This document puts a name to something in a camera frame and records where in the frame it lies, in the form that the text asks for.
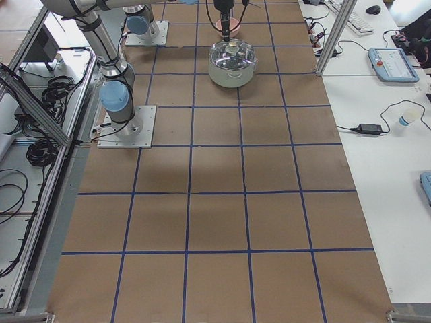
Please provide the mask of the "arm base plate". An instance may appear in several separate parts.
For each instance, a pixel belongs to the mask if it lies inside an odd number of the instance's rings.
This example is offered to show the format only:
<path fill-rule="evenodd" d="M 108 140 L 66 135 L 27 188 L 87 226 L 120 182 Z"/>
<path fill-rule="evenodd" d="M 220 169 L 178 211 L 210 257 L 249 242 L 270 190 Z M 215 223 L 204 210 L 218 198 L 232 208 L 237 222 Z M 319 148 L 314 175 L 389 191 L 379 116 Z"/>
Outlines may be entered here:
<path fill-rule="evenodd" d="M 128 47 L 153 47 L 165 46 L 168 35 L 168 21 L 152 21 L 131 18 L 126 23 L 129 33 L 126 37 L 125 46 Z"/>
<path fill-rule="evenodd" d="M 110 123 L 103 127 L 97 147 L 100 149 L 135 149 L 152 147 L 152 138 L 157 107 L 135 106 L 135 116 L 127 125 L 112 122 L 105 113 L 104 122 Z"/>

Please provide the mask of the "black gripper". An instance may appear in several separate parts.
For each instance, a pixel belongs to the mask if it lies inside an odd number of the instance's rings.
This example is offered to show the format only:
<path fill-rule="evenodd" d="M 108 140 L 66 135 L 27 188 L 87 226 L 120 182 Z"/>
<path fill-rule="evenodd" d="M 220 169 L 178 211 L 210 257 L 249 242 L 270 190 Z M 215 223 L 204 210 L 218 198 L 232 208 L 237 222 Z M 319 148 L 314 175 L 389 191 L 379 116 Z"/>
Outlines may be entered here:
<path fill-rule="evenodd" d="M 214 7 L 220 13 L 221 33 L 224 38 L 230 37 L 230 10 L 234 7 L 233 0 L 214 0 Z"/>

